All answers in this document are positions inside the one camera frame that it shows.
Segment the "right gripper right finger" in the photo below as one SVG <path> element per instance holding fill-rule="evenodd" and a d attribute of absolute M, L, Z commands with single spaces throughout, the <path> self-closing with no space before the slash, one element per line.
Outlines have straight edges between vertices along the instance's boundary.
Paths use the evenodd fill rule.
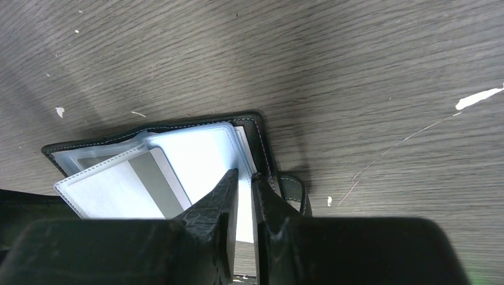
<path fill-rule="evenodd" d="M 468 284 L 448 238 L 412 217 L 306 217 L 251 180 L 259 284 Z"/>

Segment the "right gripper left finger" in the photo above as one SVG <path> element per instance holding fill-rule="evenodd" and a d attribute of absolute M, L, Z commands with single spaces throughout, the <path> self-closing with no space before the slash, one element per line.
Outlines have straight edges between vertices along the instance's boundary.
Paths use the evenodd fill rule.
<path fill-rule="evenodd" d="M 170 220 L 53 218 L 1 251 L 2 284 L 229 284 L 238 171 Z"/>

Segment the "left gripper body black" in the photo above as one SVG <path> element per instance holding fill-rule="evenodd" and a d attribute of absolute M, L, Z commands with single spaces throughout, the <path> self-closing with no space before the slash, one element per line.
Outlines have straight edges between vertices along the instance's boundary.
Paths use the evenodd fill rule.
<path fill-rule="evenodd" d="M 78 219 L 59 196 L 1 190 L 1 251 L 9 250 L 23 229 L 38 220 Z"/>

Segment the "black leather card holder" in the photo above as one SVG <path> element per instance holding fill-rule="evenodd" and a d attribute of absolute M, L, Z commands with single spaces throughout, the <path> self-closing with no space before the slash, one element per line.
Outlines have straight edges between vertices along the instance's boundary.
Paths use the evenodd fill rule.
<path fill-rule="evenodd" d="M 160 148 L 190 201 L 238 171 L 236 239 L 253 241 L 251 178 L 265 175 L 276 194 L 305 216 L 311 205 L 301 180 L 277 170 L 261 114 L 245 112 L 158 122 L 101 139 L 61 142 L 42 153 L 64 174 L 56 192 L 83 219 L 163 219 L 128 159 Z"/>

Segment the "white credit card black stripe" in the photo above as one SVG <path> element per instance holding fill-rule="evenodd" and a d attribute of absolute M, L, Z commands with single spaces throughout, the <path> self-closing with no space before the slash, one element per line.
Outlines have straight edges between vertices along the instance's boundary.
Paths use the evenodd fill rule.
<path fill-rule="evenodd" d="M 172 219 L 192 206 L 163 150 L 153 148 L 128 163 L 164 218 Z"/>

